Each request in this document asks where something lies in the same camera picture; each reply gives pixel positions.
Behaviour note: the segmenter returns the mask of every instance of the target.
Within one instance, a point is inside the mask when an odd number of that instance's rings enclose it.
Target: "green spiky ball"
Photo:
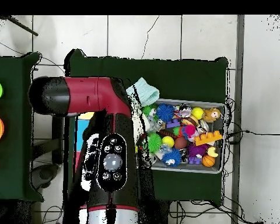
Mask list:
[[[149,106],[146,106],[144,108],[142,108],[142,112],[144,113],[145,116],[148,116],[149,113],[151,112],[152,109],[157,109],[158,105],[156,105],[155,103],[149,105]],[[154,116],[153,118],[155,121],[158,120],[158,117],[157,115]]]
[[[160,149],[161,144],[162,144],[162,139],[157,133],[151,132],[151,133],[148,134],[148,150],[149,150],[149,153],[157,152]],[[146,149],[146,147],[147,147],[147,144],[146,144],[145,140],[143,140],[142,147],[144,149]]]

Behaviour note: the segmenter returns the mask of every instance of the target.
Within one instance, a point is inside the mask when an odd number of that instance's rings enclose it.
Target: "orange lego brick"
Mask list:
[[[194,143],[196,146],[207,144],[208,142],[213,142],[217,140],[221,140],[223,136],[220,134],[219,131],[208,132],[206,134],[201,134],[199,137],[196,136],[194,138]]]

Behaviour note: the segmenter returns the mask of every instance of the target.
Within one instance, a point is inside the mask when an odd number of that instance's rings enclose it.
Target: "teal cloth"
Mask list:
[[[134,85],[127,89],[127,95],[132,99],[135,99],[134,86],[139,96],[141,107],[151,105],[160,97],[160,92],[157,88],[149,85],[144,78],[140,78]]]

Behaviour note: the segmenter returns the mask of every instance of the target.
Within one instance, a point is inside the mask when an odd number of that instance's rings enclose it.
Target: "silver knob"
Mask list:
[[[121,176],[120,173],[117,173],[117,172],[116,172],[116,173],[113,174],[113,178],[114,178],[115,180],[120,180],[121,177],[122,177],[122,176]]]
[[[104,168],[108,171],[115,171],[121,167],[123,160],[115,154],[108,154],[104,159]]]

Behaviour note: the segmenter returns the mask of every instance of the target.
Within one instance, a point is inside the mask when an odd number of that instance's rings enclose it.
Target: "blue spiky ball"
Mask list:
[[[164,103],[159,104],[156,115],[160,120],[169,122],[174,116],[174,107]]]
[[[178,149],[172,148],[172,152],[164,154],[162,162],[166,164],[167,160],[175,160],[175,164],[171,164],[170,167],[176,167],[181,163],[181,154]]]

